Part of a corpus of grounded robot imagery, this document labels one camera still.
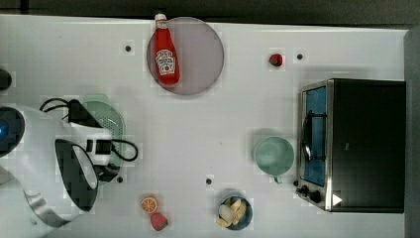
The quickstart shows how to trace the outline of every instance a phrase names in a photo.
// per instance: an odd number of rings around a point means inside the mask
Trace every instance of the red fruit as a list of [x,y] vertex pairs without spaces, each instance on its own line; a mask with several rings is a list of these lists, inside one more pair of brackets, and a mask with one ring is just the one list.
[[155,212],[154,214],[152,214],[152,216],[151,216],[151,223],[152,223],[152,227],[156,231],[162,230],[168,224],[166,217],[164,217],[159,212]]

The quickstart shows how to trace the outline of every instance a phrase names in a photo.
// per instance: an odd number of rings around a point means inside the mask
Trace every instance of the black appliance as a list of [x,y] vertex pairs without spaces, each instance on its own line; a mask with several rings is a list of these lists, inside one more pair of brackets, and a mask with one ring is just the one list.
[[404,211],[405,82],[329,79],[299,102],[300,197],[333,212]]

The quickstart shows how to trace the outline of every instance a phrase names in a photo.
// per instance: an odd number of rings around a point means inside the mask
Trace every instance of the black cord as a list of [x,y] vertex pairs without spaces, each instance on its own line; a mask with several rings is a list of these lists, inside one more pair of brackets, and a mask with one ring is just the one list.
[[[53,107],[50,107],[50,108],[47,108],[46,110],[44,110],[44,108],[50,103],[50,102],[53,102],[53,101],[59,101],[59,102],[63,102],[64,103],[64,105],[57,105],[57,106],[53,106]],[[67,108],[67,109],[69,109],[68,108],[68,101],[66,101],[66,100],[64,100],[64,99],[62,99],[62,98],[59,98],[59,97],[54,97],[54,98],[50,98],[50,99],[48,99],[47,101],[45,101],[42,105],[41,105],[41,107],[40,107],[40,110],[41,111],[43,111],[43,112],[49,112],[49,111],[53,111],[53,110],[55,110],[55,109],[58,109],[58,108]]]
[[117,152],[117,149],[115,148],[115,146],[113,144],[111,151],[114,152],[115,155],[117,155],[121,160],[126,161],[126,162],[133,162],[133,161],[136,160],[137,156],[139,155],[139,148],[137,148],[137,146],[133,142],[129,142],[129,141],[125,141],[125,140],[119,140],[119,139],[112,139],[112,142],[126,143],[126,144],[132,146],[134,148],[134,150],[136,151],[136,154],[132,158],[130,158],[130,159],[125,158],[120,153]]
[[59,98],[59,97],[54,97],[54,98],[50,98],[50,99],[48,99],[47,101],[45,101],[45,102],[41,105],[40,110],[41,110],[41,111],[43,111],[43,110],[44,110],[44,108],[47,106],[47,104],[49,104],[49,103],[50,103],[50,102],[52,102],[52,101],[60,101],[60,102],[63,102],[65,105],[68,105],[68,101],[66,101],[66,100],[64,100],[64,99],[62,99],[62,98]]
[[57,105],[57,106],[53,106],[53,107],[49,107],[49,108],[47,108],[46,110],[44,110],[44,112],[53,111],[53,110],[55,110],[55,109],[62,108],[62,107],[68,108],[68,106],[67,106],[67,105]]

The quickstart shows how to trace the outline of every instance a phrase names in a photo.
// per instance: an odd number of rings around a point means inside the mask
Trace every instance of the toaster oven window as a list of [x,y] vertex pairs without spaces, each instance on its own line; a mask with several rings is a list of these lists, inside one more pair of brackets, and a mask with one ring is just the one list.
[[306,118],[303,130],[306,145],[302,144],[305,156],[303,179],[324,186],[325,184],[325,129],[327,113],[326,87],[306,92]]

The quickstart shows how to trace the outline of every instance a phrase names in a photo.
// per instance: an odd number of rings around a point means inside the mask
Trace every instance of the round plate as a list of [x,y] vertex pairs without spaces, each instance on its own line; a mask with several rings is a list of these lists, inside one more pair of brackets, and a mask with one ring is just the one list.
[[159,82],[155,61],[156,34],[148,44],[148,67],[157,83],[167,91],[193,95],[209,88],[223,68],[224,52],[216,32],[195,18],[174,18],[167,21],[180,66],[180,80],[174,86]]

